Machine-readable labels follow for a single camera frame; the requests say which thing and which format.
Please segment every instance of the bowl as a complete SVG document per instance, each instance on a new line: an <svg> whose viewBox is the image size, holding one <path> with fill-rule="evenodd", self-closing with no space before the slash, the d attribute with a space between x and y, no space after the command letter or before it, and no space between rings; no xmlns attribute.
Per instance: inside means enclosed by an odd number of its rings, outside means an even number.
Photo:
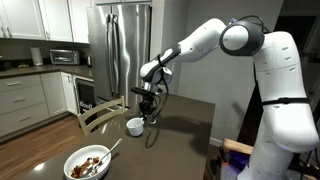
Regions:
<svg viewBox="0 0 320 180"><path fill-rule="evenodd" d="M64 163L64 174L66 175L67 179L69 180L95 180L100 179L109 169L110 160L111 160L111 153L108 154L107 157L103 159L103 164L98 169L98 173L91 177L82 177L82 178L73 178L71 177L71 171L74 167L81 166L86 160L91 157L99 157L101 159L105 154L109 152L109 149L102 145L91 145L86 146L78 151L74 152Z"/></svg>

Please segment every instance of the refrigerator door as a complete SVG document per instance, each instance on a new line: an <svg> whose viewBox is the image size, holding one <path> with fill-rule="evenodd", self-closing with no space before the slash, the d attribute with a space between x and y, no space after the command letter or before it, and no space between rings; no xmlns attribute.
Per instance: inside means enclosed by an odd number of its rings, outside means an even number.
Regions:
<svg viewBox="0 0 320 180"><path fill-rule="evenodd" d="M110 70L112 51L111 6L87 8L94 93L96 103L114 99L114 78Z"/></svg>
<svg viewBox="0 0 320 180"><path fill-rule="evenodd" d="M130 89L143 86L140 68L149 60L150 5L114 5L112 15L116 97L125 96L126 106L132 107L141 101L141 96Z"/></svg>

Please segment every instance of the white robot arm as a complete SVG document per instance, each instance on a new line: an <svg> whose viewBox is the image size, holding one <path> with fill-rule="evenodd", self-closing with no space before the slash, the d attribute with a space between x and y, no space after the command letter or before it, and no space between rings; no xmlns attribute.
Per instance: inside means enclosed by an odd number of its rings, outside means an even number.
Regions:
<svg viewBox="0 0 320 180"><path fill-rule="evenodd" d="M152 93L150 85L163 80L165 64L194 62L217 47L232 56L253 57L263 101L254 150L238 179L286 179L293 153L309 151L319 142L303 88L298 51L289 33L264 35L248 21L226 26L211 19L141 68L140 76L146 85L139 94Z"/></svg>

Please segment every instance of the wooden chair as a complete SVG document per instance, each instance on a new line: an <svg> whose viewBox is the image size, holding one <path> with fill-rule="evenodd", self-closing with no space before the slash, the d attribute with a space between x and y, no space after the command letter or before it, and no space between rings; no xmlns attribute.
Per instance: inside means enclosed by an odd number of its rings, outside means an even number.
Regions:
<svg viewBox="0 0 320 180"><path fill-rule="evenodd" d="M115 111L106 113L100 117L98 117L97 119L95 119L94 121L92 121L91 123L89 123L88 125L86 124L86 120L91 117L94 114L97 114L98 112L101 112L111 106L114 105L118 105L120 104L122 106L122 108L117 109ZM124 103L124 96L121 96L120 99L116 99L113 101L109 101L103 104L100 104L92 109L90 109L89 111L83 113L82 115L78 115L78 119L82 128L83 133L87 136L88 134L90 134L91 130L96 127L97 125L101 124L102 122L105 122L107 120L109 120L110 118L122 114L125 112L125 103Z"/></svg>

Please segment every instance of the cabinet handle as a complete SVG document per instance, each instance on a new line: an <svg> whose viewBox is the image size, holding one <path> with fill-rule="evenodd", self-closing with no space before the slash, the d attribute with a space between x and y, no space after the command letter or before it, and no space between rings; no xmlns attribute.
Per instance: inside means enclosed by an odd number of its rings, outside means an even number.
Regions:
<svg viewBox="0 0 320 180"><path fill-rule="evenodd" d="M19 122L23 122L23 121L30 119L30 118L31 118L31 116L24 117L24 118L20 119Z"/></svg>
<svg viewBox="0 0 320 180"><path fill-rule="evenodd" d="M8 83L7 86L15 86L19 84L21 84L21 82Z"/></svg>
<svg viewBox="0 0 320 180"><path fill-rule="evenodd" d="M50 34L48 31L46 31L46 34L47 34L47 40L50 40Z"/></svg>
<svg viewBox="0 0 320 180"><path fill-rule="evenodd" d="M10 28L9 28L9 27L7 27L7 31L8 31L8 33L9 33L9 37L12 37L12 34L11 34L11 32L10 32Z"/></svg>
<svg viewBox="0 0 320 180"><path fill-rule="evenodd" d="M24 101L24 100L26 100L26 98L16 99L16 100L13 100L12 102L19 102L19 101Z"/></svg>
<svg viewBox="0 0 320 180"><path fill-rule="evenodd" d="M4 27L3 27L3 26L1 26L1 31L2 31L3 37L6 37L6 36L7 36L7 35L6 35L6 31L4 30Z"/></svg>

